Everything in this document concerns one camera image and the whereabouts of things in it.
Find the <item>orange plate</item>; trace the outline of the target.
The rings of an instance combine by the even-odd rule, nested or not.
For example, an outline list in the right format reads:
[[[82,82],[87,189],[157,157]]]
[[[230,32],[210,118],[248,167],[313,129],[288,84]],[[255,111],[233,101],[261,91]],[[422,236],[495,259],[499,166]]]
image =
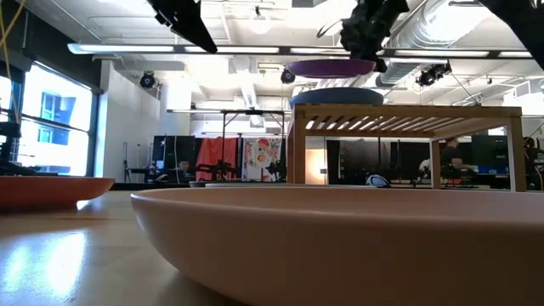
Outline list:
[[[74,207],[102,196],[113,178],[0,176],[0,212]]]

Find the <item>purple plate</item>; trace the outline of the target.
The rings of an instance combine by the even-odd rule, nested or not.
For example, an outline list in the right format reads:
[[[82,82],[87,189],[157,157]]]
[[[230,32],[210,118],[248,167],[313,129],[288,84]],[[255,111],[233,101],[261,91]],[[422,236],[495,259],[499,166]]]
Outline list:
[[[307,78],[350,78],[373,72],[376,63],[364,59],[308,59],[287,64],[295,76]]]

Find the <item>long ceiling light bar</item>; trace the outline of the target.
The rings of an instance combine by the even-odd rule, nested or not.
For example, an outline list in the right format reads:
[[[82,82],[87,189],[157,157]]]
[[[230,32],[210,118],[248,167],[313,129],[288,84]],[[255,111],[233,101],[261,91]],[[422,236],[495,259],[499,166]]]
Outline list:
[[[145,45],[145,44],[90,44],[69,43],[73,54],[207,54],[193,45]],[[215,55],[278,55],[278,56],[349,56],[350,52],[339,47],[290,47],[290,46],[239,46],[219,45]],[[402,49],[385,48],[377,52],[385,58],[447,58],[447,59],[514,59],[532,60],[524,50],[471,50],[471,49]]]

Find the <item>light grey plate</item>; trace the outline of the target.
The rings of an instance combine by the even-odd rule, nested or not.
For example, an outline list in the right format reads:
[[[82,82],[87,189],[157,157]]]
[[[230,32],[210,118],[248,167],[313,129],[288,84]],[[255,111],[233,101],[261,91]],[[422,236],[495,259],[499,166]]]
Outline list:
[[[333,189],[377,189],[371,185],[346,184],[291,184],[291,183],[206,183],[205,188],[333,188]]]

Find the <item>person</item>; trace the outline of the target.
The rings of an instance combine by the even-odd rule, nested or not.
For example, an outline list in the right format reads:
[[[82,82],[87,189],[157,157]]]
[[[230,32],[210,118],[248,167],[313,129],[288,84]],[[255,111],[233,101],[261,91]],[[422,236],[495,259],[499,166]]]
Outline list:
[[[449,138],[445,141],[445,148],[440,153],[441,174],[445,178],[453,178],[467,167],[463,162],[458,145],[457,138]]]
[[[538,160],[544,160],[544,150],[536,148],[533,138],[524,137],[524,164],[528,190],[544,189],[544,177],[538,168]]]

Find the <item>peach plate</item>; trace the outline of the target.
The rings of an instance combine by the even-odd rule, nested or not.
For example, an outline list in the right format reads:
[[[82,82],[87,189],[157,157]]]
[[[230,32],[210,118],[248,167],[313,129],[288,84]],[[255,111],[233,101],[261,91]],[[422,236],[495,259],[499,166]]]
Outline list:
[[[183,275],[255,306],[544,306],[544,195],[325,186],[146,190]]]

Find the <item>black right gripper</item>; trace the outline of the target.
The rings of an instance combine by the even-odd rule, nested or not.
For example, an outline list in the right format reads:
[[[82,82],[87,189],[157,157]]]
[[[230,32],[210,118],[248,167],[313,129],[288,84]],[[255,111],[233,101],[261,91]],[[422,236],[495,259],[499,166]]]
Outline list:
[[[388,66],[377,52],[395,21],[409,10],[406,0],[358,0],[351,15],[341,21],[340,43],[351,49],[351,59],[375,60],[374,71],[384,73]]]

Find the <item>orange hanging cloth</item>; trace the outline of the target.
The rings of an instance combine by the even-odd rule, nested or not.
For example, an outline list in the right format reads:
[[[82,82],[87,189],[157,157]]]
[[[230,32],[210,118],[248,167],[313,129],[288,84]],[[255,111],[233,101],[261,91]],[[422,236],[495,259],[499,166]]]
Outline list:
[[[233,174],[228,174],[229,180],[237,178],[237,149],[238,139],[236,138],[204,138],[201,141],[196,165],[217,165],[219,160],[229,163],[235,169]]]

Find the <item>wooden slatted shelf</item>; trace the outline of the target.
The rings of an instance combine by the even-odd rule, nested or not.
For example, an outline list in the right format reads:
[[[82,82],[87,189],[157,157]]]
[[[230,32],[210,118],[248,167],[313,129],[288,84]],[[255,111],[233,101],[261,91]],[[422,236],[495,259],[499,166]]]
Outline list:
[[[506,127],[510,190],[526,191],[522,109],[502,106],[296,105],[286,136],[286,181],[305,182],[307,137],[429,140],[431,186],[441,187],[439,142]]]

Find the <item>black metal rack frame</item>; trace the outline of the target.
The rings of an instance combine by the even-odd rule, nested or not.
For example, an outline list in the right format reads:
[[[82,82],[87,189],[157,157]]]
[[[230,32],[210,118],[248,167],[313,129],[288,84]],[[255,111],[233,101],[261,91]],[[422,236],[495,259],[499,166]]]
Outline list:
[[[285,138],[285,131],[286,131],[286,113],[283,110],[259,110],[255,108],[251,109],[238,109],[238,110],[214,110],[214,109],[189,109],[189,110],[167,110],[168,113],[176,113],[176,114],[221,114],[222,115],[222,130],[221,130],[221,139],[222,139],[222,147],[221,147],[221,158],[218,160],[218,165],[212,167],[212,175],[214,178],[217,177],[218,174],[221,175],[221,180],[226,180],[226,174],[228,171],[232,170],[232,167],[229,167],[227,163],[224,161],[224,141],[226,139],[226,128],[229,126],[229,124],[235,120],[239,115],[244,116],[261,116],[271,117],[274,121],[276,121],[277,125],[280,126],[280,132],[279,133],[272,133],[272,136],[281,136],[281,138]]]

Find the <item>large glass window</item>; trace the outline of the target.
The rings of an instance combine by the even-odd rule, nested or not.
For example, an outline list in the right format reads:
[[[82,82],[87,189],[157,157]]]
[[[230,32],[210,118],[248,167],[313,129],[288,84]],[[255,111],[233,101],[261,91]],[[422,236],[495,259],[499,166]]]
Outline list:
[[[88,175],[95,111],[90,88],[48,67],[1,67],[0,160],[38,173]]]

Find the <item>silver air duct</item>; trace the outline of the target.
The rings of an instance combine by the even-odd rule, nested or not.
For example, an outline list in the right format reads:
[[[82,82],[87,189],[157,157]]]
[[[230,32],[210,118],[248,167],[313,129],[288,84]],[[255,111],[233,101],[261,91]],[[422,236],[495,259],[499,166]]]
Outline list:
[[[475,0],[426,0],[386,47],[450,48],[489,16]]]

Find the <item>white blue ball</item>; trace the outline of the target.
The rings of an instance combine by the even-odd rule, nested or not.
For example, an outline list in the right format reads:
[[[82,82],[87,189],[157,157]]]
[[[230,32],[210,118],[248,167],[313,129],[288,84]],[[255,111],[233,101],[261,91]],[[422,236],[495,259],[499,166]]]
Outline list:
[[[366,180],[366,185],[374,186],[377,188],[388,188],[390,186],[389,181],[381,175],[372,174]]]

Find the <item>colourful printed poster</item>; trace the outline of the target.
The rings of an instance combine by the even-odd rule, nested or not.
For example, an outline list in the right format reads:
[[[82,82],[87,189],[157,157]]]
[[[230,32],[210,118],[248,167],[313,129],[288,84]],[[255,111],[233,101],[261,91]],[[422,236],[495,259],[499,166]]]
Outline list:
[[[277,181],[268,167],[280,160],[282,140],[278,138],[249,138],[243,142],[241,176],[244,180]]]

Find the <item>blue plate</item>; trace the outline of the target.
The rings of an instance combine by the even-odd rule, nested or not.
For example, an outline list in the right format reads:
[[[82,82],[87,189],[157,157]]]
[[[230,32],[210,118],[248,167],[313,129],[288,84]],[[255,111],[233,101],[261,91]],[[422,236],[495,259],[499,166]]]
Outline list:
[[[329,105],[382,105],[384,97],[367,88],[320,88],[292,97],[290,108],[295,105],[329,104]]]

